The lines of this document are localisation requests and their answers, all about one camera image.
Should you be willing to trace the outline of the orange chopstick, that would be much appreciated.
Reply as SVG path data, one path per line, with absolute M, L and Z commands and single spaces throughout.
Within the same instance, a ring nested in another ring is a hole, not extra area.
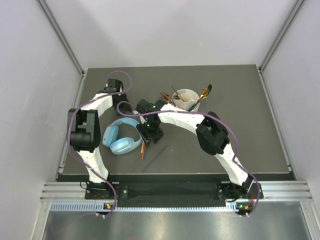
M 173 100 L 173 98 L 169 95 L 169 94 L 167 94 L 166 92 L 164 92 L 164 91 L 160 91 L 160 97 L 159 97 L 159 99 L 161 99 L 161 100 L 163 100 L 163 101 L 166 101 L 167 103 L 169 103 L 169 104 L 171 104 L 172 106 L 174 106 L 174 107 L 176 107 L 177 105 L 175 104 L 175 102 L 174 102 L 174 100 Z
M 146 143 L 143 141 L 141 145 L 141 159 L 145 159 L 145 153 L 146 153 Z

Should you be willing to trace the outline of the white divided round container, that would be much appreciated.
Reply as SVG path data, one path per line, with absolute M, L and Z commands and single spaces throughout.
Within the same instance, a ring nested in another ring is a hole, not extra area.
M 179 89 L 180 99 L 174 99 L 176 106 L 182 110 L 188 109 L 200 98 L 200 96 L 191 89 Z

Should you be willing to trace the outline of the gold spoon green handle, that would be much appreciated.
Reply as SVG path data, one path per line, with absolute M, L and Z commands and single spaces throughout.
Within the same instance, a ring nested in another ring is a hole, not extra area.
M 201 95 L 200 95 L 199 99 L 188 109 L 188 111 L 191 112 L 193 109 L 195 109 L 196 106 L 197 106 L 202 100 L 204 100 L 205 98 L 208 97 L 208 95 L 211 93 L 211 90 L 212 90 L 212 85 L 209 84 L 208 87 L 204 88 L 204 89 L 201 91 Z

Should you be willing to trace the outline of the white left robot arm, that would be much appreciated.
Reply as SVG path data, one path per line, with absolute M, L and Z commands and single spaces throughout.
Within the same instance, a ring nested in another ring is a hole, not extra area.
M 109 171 L 100 153 L 100 116 L 126 98 L 124 85 L 120 80 L 108 79 L 103 90 L 88 102 L 68 111 L 67 145 L 74 150 L 74 158 L 83 163 L 89 173 L 88 190 L 96 191 L 102 198 L 117 197 L 113 185 L 108 181 Z

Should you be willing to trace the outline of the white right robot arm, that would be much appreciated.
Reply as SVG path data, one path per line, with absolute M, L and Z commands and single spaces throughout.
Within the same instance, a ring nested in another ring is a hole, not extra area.
M 190 112 L 163 100 L 150 103 L 145 99 L 137 104 L 135 110 L 144 118 L 144 122 L 137 125 L 137 130 L 147 146 L 151 142 L 156 144 L 163 137 L 161 123 L 188 130 L 197 136 L 200 148 L 215 156 L 228 174 L 230 183 L 220 190 L 221 198 L 235 201 L 251 193 L 255 178 L 239 162 L 226 125 L 214 112 Z

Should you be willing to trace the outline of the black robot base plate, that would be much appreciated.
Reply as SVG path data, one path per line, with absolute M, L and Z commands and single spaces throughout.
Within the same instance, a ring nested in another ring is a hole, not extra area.
M 182 206 L 224 200 L 253 201 L 264 197 L 261 184 L 252 178 L 238 186 L 214 174 L 112 175 L 108 181 L 87 181 L 85 199 L 117 198 L 120 206 Z

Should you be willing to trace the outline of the gold fork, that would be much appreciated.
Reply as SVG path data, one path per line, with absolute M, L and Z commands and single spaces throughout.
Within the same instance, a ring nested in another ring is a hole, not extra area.
M 180 96 L 180 94 L 178 93 L 178 91 L 176 90 L 176 88 L 173 86 L 173 85 L 171 85 L 171 88 L 172 88 L 172 90 L 173 90 L 173 95 L 172 95 L 172 97 L 173 98 L 175 98 L 175 99 L 181 99 L 181 96 Z

